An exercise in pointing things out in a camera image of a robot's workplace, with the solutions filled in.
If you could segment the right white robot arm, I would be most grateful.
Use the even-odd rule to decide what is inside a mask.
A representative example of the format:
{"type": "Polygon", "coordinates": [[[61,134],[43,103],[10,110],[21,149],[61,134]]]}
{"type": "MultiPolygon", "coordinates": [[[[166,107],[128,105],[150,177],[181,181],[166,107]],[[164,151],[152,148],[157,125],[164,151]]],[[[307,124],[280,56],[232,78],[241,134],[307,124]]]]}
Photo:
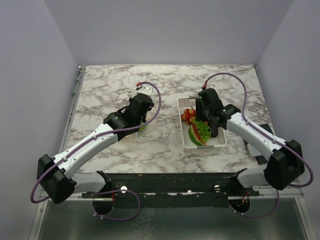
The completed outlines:
{"type": "Polygon", "coordinates": [[[229,189],[236,196],[253,186],[272,186],[283,190],[305,171],[301,145],[297,141],[277,137],[249,120],[236,106],[223,105],[213,88],[198,93],[196,119],[238,135],[267,160],[265,165],[242,170],[230,182],[229,189]]]}

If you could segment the clear zip top bag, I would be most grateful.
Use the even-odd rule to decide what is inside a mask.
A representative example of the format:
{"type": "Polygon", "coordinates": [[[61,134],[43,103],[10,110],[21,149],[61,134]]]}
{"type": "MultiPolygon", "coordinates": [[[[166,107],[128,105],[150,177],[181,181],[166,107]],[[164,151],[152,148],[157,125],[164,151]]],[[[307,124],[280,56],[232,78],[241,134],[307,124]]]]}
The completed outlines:
{"type": "MultiPolygon", "coordinates": [[[[152,117],[155,115],[155,113],[158,110],[158,103],[159,103],[158,101],[154,102],[153,108],[147,112],[145,120],[142,121],[143,124],[151,120],[152,117]]],[[[151,121],[148,125],[146,125],[146,128],[143,131],[138,130],[137,132],[134,132],[133,134],[128,136],[128,139],[131,141],[135,141],[138,138],[142,138],[152,134],[156,130],[156,127],[158,126],[158,120],[159,120],[159,116],[157,115],[153,121],[151,121]]]]}

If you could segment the red strawberry pile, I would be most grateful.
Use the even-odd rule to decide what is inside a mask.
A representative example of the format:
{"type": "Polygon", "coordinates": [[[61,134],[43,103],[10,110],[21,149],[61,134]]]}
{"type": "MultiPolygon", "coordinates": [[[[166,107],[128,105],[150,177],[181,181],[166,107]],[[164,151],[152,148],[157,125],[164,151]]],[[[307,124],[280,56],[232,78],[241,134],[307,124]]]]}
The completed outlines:
{"type": "Polygon", "coordinates": [[[196,110],[195,108],[186,108],[183,111],[183,114],[180,115],[182,122],[185,122],[187,125],[191,125],[196,121],[196,110]]]}

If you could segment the green lime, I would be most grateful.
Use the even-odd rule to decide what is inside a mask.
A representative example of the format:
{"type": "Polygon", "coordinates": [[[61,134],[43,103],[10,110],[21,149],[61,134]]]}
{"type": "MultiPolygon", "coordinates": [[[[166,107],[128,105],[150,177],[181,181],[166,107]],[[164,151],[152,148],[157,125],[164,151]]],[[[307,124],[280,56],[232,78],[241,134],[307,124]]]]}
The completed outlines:
{"type": "Polygon", "coordinates": [[[140,128],[139,128],[139,132],[140,132],[140,131],[143,131],[145,128],[146,128],[146,125],[145,125],[145,126],[140,127],[140,128]]]}

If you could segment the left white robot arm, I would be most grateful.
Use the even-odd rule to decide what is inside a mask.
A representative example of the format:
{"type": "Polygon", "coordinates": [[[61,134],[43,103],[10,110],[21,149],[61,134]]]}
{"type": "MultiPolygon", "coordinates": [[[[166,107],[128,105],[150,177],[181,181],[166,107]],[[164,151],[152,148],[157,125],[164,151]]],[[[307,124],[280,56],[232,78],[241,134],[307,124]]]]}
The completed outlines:
{"type": "Polygon", "coordinates": [[[55,204],[64,202],[75,193],[94,192],[101,198],[106,197],[111,186],[105,173],[97,171],[89,176],[76,177],[76,172],[102,150],[144,127],[147,113],[153,107],[150,95],[137,93],[129,99],[127,106],[110,113],[76,145],[53,157],[44,154],[37,163],[36,184],[55,204]]]}

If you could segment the purple eggplant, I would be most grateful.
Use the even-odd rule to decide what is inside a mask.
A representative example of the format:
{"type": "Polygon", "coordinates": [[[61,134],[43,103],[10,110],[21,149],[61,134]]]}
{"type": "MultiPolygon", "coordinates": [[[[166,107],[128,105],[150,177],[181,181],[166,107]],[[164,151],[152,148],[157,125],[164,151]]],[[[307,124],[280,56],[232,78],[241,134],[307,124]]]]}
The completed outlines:
{"type": "Polygon", "coordinates": [[[210,122],[209,123],[209,126],[211,128],[211,134],[210,134],[210,137],[211,138],[216,138],[219,134],[219,126],[210,122]]]}

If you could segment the green grape bunch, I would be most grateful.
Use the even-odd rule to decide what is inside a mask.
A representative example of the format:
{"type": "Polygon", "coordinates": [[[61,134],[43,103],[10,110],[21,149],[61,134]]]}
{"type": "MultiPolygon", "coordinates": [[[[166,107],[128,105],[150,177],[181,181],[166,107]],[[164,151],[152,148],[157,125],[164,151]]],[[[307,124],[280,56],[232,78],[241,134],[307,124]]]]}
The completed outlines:
{"type": "Polygon", "coordinates": [[[206,135],[208,138],[211,137],[211,128],[208,124],[202,121],[196,121],[194,125],[200,135],[206,135]]]}

